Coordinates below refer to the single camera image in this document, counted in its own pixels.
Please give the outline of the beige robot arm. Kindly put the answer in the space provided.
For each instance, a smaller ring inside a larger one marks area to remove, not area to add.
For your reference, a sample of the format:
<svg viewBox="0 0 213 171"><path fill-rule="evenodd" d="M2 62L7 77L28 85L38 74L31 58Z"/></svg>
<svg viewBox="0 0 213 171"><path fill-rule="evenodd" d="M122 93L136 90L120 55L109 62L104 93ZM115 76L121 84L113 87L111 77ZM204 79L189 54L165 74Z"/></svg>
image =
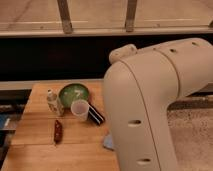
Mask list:
<svg viewBox="0 0 213 171"><path fill-rule="evenodd" d="M110 52L104 108L120 171L179 171L167 108L213 80L213 45L201 38Z"/></svg>

